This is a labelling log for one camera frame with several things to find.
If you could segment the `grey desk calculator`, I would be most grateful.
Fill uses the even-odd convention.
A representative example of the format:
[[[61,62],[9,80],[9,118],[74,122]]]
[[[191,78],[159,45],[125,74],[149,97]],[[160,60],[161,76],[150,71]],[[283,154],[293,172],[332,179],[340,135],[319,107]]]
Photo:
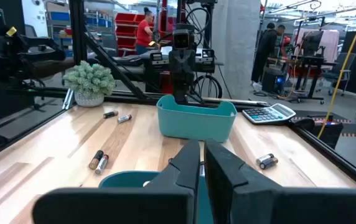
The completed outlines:
[[[296,116],[295,111],[279,103],[269,107],[244,109],[242,113],[253,124],[284,124]]]

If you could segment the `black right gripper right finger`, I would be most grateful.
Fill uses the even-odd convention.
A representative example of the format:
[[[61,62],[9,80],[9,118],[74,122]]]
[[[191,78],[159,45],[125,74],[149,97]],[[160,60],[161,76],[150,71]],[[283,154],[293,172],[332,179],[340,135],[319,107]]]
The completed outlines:
[[[270,224],[283,187],[213,139],[205,141],[205,179],[214,224]]]

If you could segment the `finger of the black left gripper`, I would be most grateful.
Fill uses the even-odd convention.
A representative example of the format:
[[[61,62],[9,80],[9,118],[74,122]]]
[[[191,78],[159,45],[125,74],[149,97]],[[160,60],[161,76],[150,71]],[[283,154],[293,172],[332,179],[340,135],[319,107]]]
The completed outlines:
[[[192,83],[194,80],[194,67],[195,67],[195,52],[193,50],[184,50],[183,57],[183,72],[187,83]]]
[[[183,80],[182,74],[182,57],[183,54],[180,51],[169,52],[169,66],[174,82],[181,82]]]

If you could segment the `black aluminium rig frame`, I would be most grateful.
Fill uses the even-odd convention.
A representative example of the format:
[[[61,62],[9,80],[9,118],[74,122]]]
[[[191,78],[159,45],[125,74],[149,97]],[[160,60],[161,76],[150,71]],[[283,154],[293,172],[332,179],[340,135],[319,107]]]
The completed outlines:
[[[75,65],[79,64],[82,60],[86,60],[87,56],[85,56],[85,51],[87,48],[91,48],[98,56],[102,65],[111,69],[111,73],[116,78],[123,81],[123,83],[131,90],[130,94],[127,95],[107,95],[105,96],[106,100],[109,102],[119,102],[119,103],[137,103],[144,105],[153,105],[157,100],[162,98],[163,94],[154,93],[151,96],[147,96],[142,92],[139,88],[135,87],[131,80],[117,67],[117,62],[115,59],[108,56],[106,51],[98,45],[96,40],[92,37],[91,34],[88,33],[87,28],[84,22],[83,15],[83,3],[82,0],[72,0],[70,5],[70,10],[72,12],[71,16],[71,24],[73,26],[73,52],[74,52],[74,62]],[[247,102],[231,102],[236,110],[245,109],[247,107],[254,108],[263,108],[266,107],[264,103],[257,103],[255,101],[247,101]],[[194,104],[194,103],[186,103],[186,104],[178,104],[178,105],[188,105],[188,106],[199,106],[206,108],[217,108],[221,102],[217,100],[205,100],[204,105]]]

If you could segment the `pink cloth cover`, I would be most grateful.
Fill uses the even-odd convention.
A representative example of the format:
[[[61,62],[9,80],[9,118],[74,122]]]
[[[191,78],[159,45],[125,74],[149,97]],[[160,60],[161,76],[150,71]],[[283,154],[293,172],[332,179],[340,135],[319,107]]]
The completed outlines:
[[[315,34],[318,32],[318,29],[303,29],[300,31],[295,31],[294,34],[297,37],[296,44],[300,44],[302,42],[302,38],[308,33]],[[320,45],[325,47],[324,50],[324,58],[328,62],[333,62],[337,58],[337,48],[339,44],[339,31],[338,30],[322,30],[323,35],[321,38]]]

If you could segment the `red storage bin shelf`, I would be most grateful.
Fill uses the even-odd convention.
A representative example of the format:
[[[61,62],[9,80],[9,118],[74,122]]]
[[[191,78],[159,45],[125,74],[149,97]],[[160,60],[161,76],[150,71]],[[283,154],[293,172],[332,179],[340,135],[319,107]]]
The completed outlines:
[[[136,52],[136,33],[139,23],[144,19],[143,14],[132,13],[117,13],[116,22],[116,37],[119,51],[128,49],[129,55]]]

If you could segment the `blue storage bin shelf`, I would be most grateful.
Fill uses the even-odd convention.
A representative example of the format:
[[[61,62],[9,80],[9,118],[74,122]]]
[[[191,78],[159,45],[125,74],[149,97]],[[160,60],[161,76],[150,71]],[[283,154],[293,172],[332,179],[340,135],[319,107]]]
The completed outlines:
[[[73,39],[69,34],[70,0],[43,0],[49,36],[64,49],[67,57],[73,57]],[[104,32],[114,29],[114,5],[109,0],[82,0],[84,21],[95,39],[101,42]]]

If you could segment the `green potted succulent plant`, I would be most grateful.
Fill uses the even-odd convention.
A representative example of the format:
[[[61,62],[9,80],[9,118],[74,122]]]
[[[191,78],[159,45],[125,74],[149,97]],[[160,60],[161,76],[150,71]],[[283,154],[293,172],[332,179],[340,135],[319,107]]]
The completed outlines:
[[[73,90],[74,99],[79,106],[100,106],[105,96],[111,95],[116,87],[111,70],[98,63],[90,64],[84,60],[75,65],[64,77],[65,85]]]

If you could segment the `teal plastic bin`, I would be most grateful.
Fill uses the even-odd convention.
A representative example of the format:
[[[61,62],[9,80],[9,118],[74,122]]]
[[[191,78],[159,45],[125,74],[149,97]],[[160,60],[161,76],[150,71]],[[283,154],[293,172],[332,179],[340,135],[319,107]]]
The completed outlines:
[[[153,180],[158,174],[158,171],[138,170],[117,172],[105,177],[98,187],[143,187],[145,182]],[[204,175],[199,177],[197,224],[213,224],[212,209]]]
[[[232,130],[237,110],[223,101],[217,108],[178,105],[172,95],[156,104],[161,134],[174,138],[225,142]]]

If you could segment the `silver metal strip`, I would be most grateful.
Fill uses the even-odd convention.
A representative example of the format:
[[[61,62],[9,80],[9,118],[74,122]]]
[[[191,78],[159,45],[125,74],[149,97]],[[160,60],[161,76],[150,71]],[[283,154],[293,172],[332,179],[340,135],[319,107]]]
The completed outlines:
[[[72,103],[74,102],[74,91],[72,89],[67,90],[67,94],[65,95],[62,109],[69,110],[72,107]]]

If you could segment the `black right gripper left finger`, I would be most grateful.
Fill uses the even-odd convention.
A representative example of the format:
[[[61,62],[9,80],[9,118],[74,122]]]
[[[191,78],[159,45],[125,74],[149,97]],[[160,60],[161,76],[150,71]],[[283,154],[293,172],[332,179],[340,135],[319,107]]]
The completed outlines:
[[[157,192],[177,192],[195,198],[199,184],[200,146],[189,140],[168,165],[144,188]]]

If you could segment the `black workstation stand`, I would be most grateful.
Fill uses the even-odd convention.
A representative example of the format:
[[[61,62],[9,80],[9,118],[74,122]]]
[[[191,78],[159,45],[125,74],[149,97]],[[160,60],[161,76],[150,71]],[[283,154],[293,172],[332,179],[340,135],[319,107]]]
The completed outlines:
[[[320,42],[324,33],[322,29],[327,25],[325,23],[325,19],[325,16],[310,17],[299,22],[299,27],[297,29],[297,34],[294,41],[294,55],[291,57],[293,59],[292,75],[294,78],[297,78],[297,80],[288,95],[288,101],[290,103],[300,103],[302,100],[317,100],[321,105],[324,104],[323,97],[314,96],[316,83],[319,79],[319,75],[321,74],[321,68],[323,65],[335,65],[335,62],[328,62],[324,58],[324,51],[326,47],[323,45],[320,46]],[[302,23],[316,20],[321,20],[319,28],[304,31],[301,34]],[[312,68],[315,68],[317,72],[312,78],[310,89],[306,91],[306,82],[309,79]]]

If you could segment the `grey office chair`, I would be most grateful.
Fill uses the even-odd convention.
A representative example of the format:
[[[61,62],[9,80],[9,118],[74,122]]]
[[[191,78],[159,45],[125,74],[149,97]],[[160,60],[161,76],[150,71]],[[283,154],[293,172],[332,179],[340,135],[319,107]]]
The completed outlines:
[[[345,87],[341,93],[342,96],[344,95],[351,77],[351,68],[355,59],[355,53],[340,53],[338,54],[337,59],[335,60],[336,64],[332,67],[332,69],[321,73],[323,79],[331,82],[331,85],[328,89],[329,96],[332,96],[333,94],[333,83],[338,84],[340,73],[342,73],[342,78],[340,80],[345,82]]]

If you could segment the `black computer tower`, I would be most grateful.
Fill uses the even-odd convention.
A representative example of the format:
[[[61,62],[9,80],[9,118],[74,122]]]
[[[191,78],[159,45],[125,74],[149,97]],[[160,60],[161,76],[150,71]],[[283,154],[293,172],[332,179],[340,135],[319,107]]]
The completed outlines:
[[[280,68],[265,67],[262,78],[262,90],[267,93],[281,95],[285,77]]]

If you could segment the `person's forearm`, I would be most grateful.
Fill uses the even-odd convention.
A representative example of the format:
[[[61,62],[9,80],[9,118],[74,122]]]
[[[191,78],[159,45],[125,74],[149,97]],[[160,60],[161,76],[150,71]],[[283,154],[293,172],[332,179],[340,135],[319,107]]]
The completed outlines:
[[[73,57],[68,57],[63,61],[45,60],[33,64],[33,76],[36,78],[47,78],[75,66]]]

